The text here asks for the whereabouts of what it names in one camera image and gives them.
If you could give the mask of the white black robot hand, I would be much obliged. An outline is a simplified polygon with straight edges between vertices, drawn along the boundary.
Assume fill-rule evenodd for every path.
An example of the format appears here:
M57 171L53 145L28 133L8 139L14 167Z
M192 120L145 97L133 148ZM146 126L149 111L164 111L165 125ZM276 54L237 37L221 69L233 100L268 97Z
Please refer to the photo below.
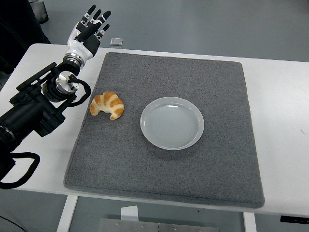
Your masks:
M100 41L108 30L105 24L111 15L111 11L95 11L96 5L92 5L82 19L74 26L68 38L68 54L76 54L83 62L93 58L100 46Z

